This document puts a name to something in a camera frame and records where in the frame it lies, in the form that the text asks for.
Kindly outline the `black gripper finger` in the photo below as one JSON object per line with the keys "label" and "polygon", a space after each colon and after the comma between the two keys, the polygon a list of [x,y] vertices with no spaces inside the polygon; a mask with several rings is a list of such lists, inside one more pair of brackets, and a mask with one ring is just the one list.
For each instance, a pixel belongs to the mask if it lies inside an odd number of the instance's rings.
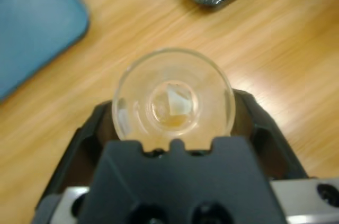
{"label": "black gripper finger", "polygon": [[245,137],[251,143],[268,178],[308,178],[307,172],[277,123],[259,105],[255,97],[238,89],[234,90],[234,97],[236,115],[231,135]]}
{"label": "black gripper finger", "polygon": [[111,113],[112,102],[97,105],[76,129],[35,208],[34,223],[48,223],[51,211],[68,187],[88,187],[104,145],[118,140]]}

